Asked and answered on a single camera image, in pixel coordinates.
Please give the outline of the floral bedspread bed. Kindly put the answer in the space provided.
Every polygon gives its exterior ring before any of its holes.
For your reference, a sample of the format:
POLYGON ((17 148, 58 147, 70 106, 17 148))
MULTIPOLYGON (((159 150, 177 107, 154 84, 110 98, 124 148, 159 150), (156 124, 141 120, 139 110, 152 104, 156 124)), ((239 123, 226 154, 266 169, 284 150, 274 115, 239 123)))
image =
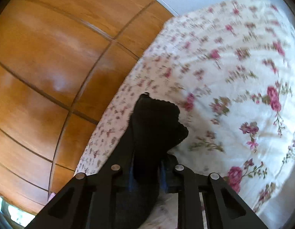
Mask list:
POLYGON ((231 0, 167 21, 104 111, 77 172, 101 169, 138 97, 176 104, 188 137, 171 150, 219 173, 256 215, 295 165, 295 30, 269 0, 231 0))

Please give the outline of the black pants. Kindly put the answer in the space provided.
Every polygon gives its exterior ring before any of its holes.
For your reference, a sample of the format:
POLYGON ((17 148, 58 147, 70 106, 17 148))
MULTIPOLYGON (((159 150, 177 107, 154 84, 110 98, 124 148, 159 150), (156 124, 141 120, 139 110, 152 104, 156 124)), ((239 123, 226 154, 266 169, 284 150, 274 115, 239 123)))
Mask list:
POLYGON ((159 196, 159 168, 168 150, 188 136, 175 104, 141 94, 116 146, 126 184, 116 195, 114 228, 139 228, 159 196))

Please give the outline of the wooden framed window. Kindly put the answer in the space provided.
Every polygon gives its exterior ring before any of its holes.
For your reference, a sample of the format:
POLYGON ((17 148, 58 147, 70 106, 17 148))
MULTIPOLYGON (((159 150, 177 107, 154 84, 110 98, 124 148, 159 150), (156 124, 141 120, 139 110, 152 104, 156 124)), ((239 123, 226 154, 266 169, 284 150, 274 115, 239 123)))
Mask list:
POLYGON ((0 226, 25 228, 34 218, 35 215, 11 205, 0 195, 0 226))

